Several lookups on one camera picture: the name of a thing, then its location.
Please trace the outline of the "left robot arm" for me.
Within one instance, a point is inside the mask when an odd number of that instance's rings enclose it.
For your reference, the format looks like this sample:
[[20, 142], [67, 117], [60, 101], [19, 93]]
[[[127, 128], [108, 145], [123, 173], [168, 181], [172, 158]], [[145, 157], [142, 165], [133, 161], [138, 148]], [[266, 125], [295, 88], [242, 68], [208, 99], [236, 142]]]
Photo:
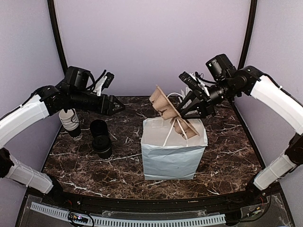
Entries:
[[0, 119], [0, 177], [47, 195], [56, 206], [63, 206], [67, 196], [55, 177], [44, 174], [16, 159], [6, 145], [20, 134], [28, 132], [34, 124], [60, 111], [71, 111], [71, 123], [66, 128], [79, 129], [76, 109], [111, 116], [125, 109], [114, 95], [103, 92], [114, 79], [104, 70], [95, 79], [86, 69], [69, 66], [57, 85], [37, 88], [30, 97]]

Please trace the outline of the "white paper bag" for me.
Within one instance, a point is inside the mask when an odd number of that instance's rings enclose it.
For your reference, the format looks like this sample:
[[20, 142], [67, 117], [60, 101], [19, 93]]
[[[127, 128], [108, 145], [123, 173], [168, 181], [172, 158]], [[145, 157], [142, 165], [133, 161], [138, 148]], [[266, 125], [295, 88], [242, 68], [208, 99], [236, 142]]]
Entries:
[[199, 136], [184, 139], [175, 132], [170, 120], [161, 116], [143, 121], [141, 149], [146, 180], [193, 179], [208, 141], [202, 121], [189, 122]]

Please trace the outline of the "black paper coffee cup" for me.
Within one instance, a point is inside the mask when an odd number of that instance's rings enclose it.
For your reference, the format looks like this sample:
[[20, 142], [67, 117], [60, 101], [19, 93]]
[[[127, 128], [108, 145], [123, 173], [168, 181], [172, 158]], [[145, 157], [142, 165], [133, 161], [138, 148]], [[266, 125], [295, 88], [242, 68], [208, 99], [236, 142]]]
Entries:
[[106, 150], [102, 151], [95, 151], [95, 153], [101, 158], [101, 159], [109, 159], [112, 157], [112, 148], [108, 148]]

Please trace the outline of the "stack of paper cups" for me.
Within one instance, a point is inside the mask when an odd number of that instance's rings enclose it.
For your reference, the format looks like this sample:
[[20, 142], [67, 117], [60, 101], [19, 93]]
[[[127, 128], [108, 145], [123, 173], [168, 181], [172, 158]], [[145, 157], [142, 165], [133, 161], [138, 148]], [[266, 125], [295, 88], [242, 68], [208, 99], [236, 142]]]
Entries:
[[64, 129], [68, 132], [73, 140], [78, 141], [82, 138], [80, 122], [74, 109], [69, 109], [67, 111], [62, 109], [59, 112], [59, 118]]

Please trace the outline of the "stack of black lids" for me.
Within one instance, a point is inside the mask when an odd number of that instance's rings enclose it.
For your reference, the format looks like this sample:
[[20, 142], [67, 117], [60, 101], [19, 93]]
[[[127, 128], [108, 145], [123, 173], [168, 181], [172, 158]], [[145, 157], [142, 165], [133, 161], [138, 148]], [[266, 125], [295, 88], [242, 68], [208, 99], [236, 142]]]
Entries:
[[107, 123], [104, 120], [96, 119], [89, 126], [93, 138], [98, 136], [109, 136]]

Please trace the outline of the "brown cardboard cup carrier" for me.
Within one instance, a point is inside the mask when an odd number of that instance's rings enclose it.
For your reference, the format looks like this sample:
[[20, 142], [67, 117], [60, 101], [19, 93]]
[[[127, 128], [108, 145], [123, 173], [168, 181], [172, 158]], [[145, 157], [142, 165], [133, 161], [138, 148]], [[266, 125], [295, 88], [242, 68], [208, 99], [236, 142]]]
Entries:
[[191, 123], [181, 117], [180, 113], [158, 85], [150, 96], [149, 101], [163, 120], [170, 120], [175, 132], [182, 135], [184, 139], [200, 135]]

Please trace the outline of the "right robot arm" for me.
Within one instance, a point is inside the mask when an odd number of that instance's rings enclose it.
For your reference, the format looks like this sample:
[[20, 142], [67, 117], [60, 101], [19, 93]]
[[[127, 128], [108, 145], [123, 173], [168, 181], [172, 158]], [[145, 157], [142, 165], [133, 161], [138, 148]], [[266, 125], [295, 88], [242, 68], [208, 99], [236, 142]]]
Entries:
[[246, 186], [242, 202], [252, 205], [260, 192], [303, 164], [303, 105], [278, 85], [268, 74], [253, 66], [235, 68], [226, 54], [219, 54], [206, 63], [213, 81], [209, 86], [198, 72], [182, 72], [179, 78], [190, 89], [177, 110], [182, 119], [206, 118], [215, 115], [215, 106], [224, 100], [246, 95], [267, 107], [283, 126], [293, 129], [288, 146], [271, 163], [257, 173]]

